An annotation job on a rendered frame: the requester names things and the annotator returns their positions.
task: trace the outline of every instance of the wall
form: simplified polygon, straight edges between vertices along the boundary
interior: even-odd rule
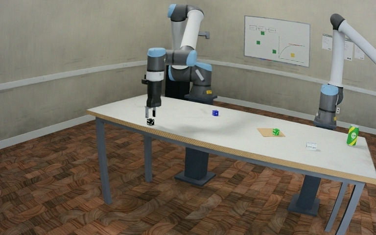
[[[0,1],[0,83],[147,59],[170,47],[171,0]],[[0,91],[0,141],[146,93],[146,66]]]
[[[301,74],[330,80],[331,51],[321,49],[322,34],[332,35],[330,16],[338,13],[347,19],[372,45],[376,33],[370,22],[376,13],[372,0],[191,0],[205,13],[202,31],[210,40],[199,38],[200,59],[230,62]],[[311,26],[310,67],[268,62],[244,56],[244,16],[274,18],[308,23]],[[376,92],[376,65],[365,60],[345,60],[343,84]],[[213,66],[213,92],[219,96],[270,105],[315,115],[320,101],[321,84],[274,74]],[[338,120],[376,128],[376,96],[344,91]]]

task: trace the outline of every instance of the whiteboard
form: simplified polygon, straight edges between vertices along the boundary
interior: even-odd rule
[[[244,55],[309,67],[310,24],[245,16]]]

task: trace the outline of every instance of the green cube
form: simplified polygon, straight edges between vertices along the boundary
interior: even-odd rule
[[[277,135],[279,135],[279,134],[280,134],[280,130],[277,129],[277,128],[274,128],[274,129],[273,129],[273,135],[277,136]]]

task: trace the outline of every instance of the wooden floor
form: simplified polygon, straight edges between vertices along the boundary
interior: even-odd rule
[[[311,121],[215,102],[311,125]],[[153,182],[146,183],[143,136],[105,125],[113,202],[103,202],[91,121],[0,150],[0,235],[321,235],[340,184],[321,180],[316,217],[288,212],[304,175],[210,155],[217,174],[204,187],[174,180],[185,149],[154,140]],[[376,162],[376,136],[367,139]],[[376,233],[376,186],[366,184],[348,235]]]

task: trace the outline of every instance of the brown paper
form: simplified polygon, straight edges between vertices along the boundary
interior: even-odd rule
[[[280,134],[277,136],[273,135],[273,128],[257,128],[257,129],[264,137],[285,137],[282,131],[280,131]]]

